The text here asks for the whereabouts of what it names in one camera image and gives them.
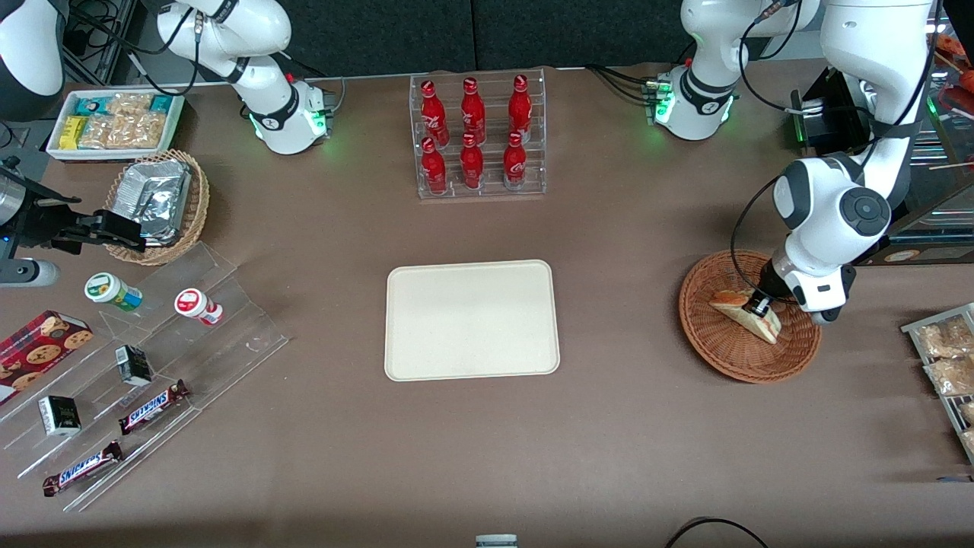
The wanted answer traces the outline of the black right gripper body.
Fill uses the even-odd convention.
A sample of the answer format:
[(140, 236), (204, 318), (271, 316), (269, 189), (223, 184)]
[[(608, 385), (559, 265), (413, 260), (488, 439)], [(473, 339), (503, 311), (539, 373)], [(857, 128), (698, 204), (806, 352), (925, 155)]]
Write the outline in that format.
[(35, 181), (24, 181), (21, 186), (25, 194), (14, 216), (14, 245), (82, 252), (82, 243), (74, 240), (73, 233), (82, 215), (71, 209), (72, 204), (82, 200), (63, 196)]

